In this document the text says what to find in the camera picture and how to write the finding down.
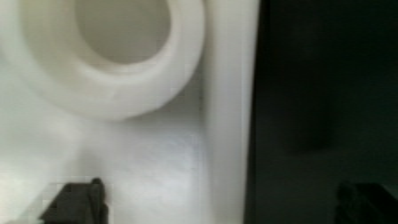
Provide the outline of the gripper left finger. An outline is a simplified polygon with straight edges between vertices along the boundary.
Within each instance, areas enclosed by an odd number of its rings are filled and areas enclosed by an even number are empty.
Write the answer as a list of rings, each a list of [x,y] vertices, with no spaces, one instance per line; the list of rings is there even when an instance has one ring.
[[[67,183],[39,216],[42,224],[108,224],[104,184]]]

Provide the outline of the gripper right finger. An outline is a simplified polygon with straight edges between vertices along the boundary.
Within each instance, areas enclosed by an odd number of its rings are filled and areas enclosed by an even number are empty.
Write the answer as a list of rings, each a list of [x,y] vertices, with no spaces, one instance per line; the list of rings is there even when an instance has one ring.
[[[398,198],[380,184],[342,182],[335,200],[334,224],[398,224]]]

